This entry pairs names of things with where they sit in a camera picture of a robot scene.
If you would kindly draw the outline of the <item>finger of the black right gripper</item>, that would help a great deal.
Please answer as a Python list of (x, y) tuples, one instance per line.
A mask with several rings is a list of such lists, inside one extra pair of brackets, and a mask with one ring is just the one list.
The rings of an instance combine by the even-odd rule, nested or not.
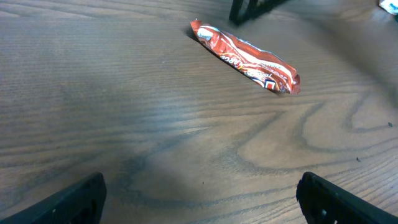
[(229, 12), (229, 21), (236, 26), (246, 21), (271, 12), (271, 10), (285, 4), (288, 0), (233, 0)]

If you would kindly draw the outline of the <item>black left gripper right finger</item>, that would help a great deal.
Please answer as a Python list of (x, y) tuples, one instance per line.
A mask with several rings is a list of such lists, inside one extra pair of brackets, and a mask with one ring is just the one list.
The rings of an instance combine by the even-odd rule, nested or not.
[(308, 224), (395, 224), (397, 217), (345, 191), (326, 179), (305, 172), (296, 199)]

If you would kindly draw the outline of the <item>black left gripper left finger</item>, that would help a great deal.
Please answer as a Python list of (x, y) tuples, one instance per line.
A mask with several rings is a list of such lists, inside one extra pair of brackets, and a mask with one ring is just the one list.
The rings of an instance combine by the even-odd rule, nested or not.
[(103, 174), (94, 172), (1, 224), (99, 224), (106, 195)]

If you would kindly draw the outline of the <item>orange snack bar wrapper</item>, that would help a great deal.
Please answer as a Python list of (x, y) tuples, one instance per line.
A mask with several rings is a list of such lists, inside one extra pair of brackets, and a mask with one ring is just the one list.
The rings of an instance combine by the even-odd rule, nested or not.
[(263, 88), (289, 94), (300, 92), (296, 69), (272, 52), (201, 20), (191, 21), (190, 25), (204, 47)]

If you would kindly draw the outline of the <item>teal wet wipes pack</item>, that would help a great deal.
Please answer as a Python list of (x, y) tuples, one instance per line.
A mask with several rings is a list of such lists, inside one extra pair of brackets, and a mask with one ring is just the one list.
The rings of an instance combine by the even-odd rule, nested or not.
[(398, 14), (398, 0), (379, 0), (379, 6), (389, 14)]

